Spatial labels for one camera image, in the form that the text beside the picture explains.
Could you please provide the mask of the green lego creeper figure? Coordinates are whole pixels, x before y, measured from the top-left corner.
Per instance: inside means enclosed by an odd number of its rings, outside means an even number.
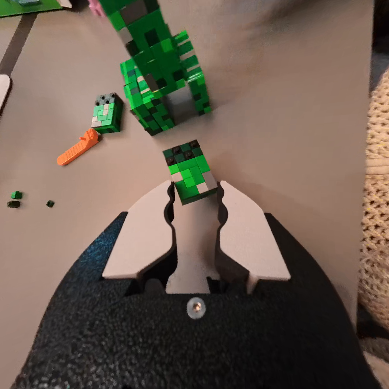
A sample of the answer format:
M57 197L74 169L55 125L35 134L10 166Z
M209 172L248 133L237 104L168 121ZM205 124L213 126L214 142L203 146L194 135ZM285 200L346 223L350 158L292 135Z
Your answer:
M151 136L176 124L167 97L189 87L199 116L211 112L203 71L186 31L172 35L157 0L99 1L130 59L120 64L130 112Z

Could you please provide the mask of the orange lego brick separator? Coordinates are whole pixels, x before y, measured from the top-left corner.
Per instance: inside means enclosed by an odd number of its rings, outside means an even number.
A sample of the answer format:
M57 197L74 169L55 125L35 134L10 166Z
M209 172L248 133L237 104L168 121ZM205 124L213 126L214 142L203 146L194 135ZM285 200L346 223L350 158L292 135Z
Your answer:
M95 146L99 142L98 138L99 133L95 129L88 129L84 135L79 138L78 143L76 143L57 158L57 164L60 166L65 166L71 163L87 150Z

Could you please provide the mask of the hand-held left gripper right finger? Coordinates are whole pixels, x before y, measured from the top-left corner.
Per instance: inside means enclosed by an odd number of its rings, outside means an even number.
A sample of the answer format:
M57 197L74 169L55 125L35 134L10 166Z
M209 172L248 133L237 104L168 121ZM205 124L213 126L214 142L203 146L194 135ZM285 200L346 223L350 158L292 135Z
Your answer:
M217 183L215 268L220 289L252 294L260 281L289 281L290 272L262 208L226 181Z

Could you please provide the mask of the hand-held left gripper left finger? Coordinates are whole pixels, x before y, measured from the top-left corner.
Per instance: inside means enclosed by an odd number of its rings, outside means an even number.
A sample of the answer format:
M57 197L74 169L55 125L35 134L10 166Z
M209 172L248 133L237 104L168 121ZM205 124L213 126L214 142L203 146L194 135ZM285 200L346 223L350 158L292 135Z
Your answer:
M178 263L174 200L174 183L165 181L129 208L102 273L104 279L134 279L141 285L158 279L166 289Z

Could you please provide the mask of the green lego foot block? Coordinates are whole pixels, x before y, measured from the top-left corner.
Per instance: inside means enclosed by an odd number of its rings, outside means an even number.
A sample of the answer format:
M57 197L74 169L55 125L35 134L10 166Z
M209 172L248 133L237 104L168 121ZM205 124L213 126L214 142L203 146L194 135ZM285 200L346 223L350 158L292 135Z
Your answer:
M182 205L187 205L217 192L217 181L194 139L163 151Z
M98 95L94 102L90 128L99 134L120 132L123 107L122 99L115 92Z

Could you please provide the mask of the person's cream knit sweater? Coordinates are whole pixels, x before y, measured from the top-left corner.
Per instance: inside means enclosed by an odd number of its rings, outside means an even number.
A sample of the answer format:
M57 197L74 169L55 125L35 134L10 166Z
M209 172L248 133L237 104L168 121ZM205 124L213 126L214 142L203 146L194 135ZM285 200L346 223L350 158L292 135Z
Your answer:
M370 94L358 300L389 329L389 70Z

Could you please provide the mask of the green lego baseplate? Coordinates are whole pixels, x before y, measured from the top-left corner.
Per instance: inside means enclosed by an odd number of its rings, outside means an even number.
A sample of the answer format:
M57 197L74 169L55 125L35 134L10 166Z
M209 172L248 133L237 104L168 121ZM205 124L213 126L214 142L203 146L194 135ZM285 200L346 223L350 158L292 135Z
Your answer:
M54 11L62 8L56 0L1 0L0 17Z

